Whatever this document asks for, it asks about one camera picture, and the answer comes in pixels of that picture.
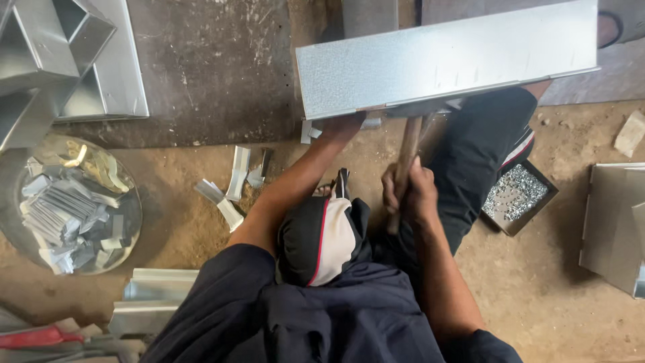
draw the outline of concrete floor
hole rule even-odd
[[[296,45],[324,28],[321,22],[307,23],[307,17],[319,17],[311,3],[290,4],[293,32],[300,34],[294,36]],[[407,2],[401,3],[402,17],[408,14],[411,24]],[[538,109],[531,121],[537,141],[530,160],[560,194],[514,238],[478,221],[457,253],[488,328],[525,362],[645,362],[643,302],[577,266],[589,166],[645,161],[643,145],[631,160],[611,147],[637,109],[644,111],[645,101]],[[550,119],[549,125],[542,125],[538,114]],[[362,131],[326,173],[331,179],[338,167],[347,167],[350,188],[372,207],[374,221],[382,215],[379,177],[395,161],[403,126],[402,120],[390,120],[381,130]],[[307,148],[296,141],[269,146],[275,148],[269,182]],[[259,162],[261,147],[252,145],[252,163]],[[131,257],[104,275],[56,277],[19,256],[0,236],[0,303],[35,324],[68,316],[82,324],[105,323],[133,268],[198,269],[223,248],[229,237],[223,218],[192,187],[201,178],[228,185],[233,145],[114,154],[134,175],[144,207],[141,238]],[[247,185],[241,207],[247,211],[258,193]]]

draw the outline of hammer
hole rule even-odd
[[[386,111],[386,115],[391,118],[407,117],[405,131],[403,132],[403,141],[397,160],[397,168],[394,172],[394,193],[399,206],[408,189],[408,178],[412,161],[419,152],[419,136],[422,125],[425,125],[423,132],[426,137],[427,127],[435,113],[444,108],[445,99],[431,99],[402,105]],[[391,214],[388,219],[388,234],[398,234],[399,225],[401,224],[401,212]]]

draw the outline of wooden hammer handle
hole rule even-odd
[[[405,131],[403,133],[403,142],[401,143],[401,151],[399,152],[399,160],[397,161],[397,170],[394,173],[394,195],[399,201],[399,207],[403,200],[406,190],[408,189],[408,173],[414,157],[419,151],[419,134],[421,132],[421,117],[410,117],[405,124]],[[399,233],[399,225],[401,224],[400,209],[390,215],[388,220],[388,233]]]

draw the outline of round metal tray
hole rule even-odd
[[[38,253],[39,245],[34,238],[34,234],[23,225],[20,203],[25,198],[22,195],[22,188],[32,180],[26,167],[27,159],[36,154],[42,154],[43,152],[62,155],[66,153],[67,148],[65,145],[68,141],[73,141],[79,145],[86,145],[88,150],[101,150],[111,155],[105,149],[89,141],[71,136],[49,134],[36,148],[11,149],[0,156],[0,231],[4,233],[7,240],[21,254],[25,255],[33,263],[47,269],[49,269],[49,266]],[[132,175],[118,159],[117,164],[119,166],[120,176],[129,178],[134,186],[121,198],[121,205],[116,209],[119,214],[124,215],[124,233],[132,242],[128,247],[115,250],[104,268],[96,267],[93,259],[74,270],[75,275],[96,275],[115,269],[130,256],[132,249],[139,239],[141,224],[143,222],[139,192],[137,191]]]

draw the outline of dark pants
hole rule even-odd
[[[533,147],[528,122],[537,100],[519,87],[468,98],[448,121],[442,145],[426,167],[435,175],[439,218],[453,254],[477,220],[488,192],[501,175],[524,161]],[[522,141],[531,140],[526,146]],[[514,151],[521,151],[505,163]],[[419,266],[413,232],[402,222],[398,236],[385,232],[372,238],[373,259],[394,264],[415,285]]]

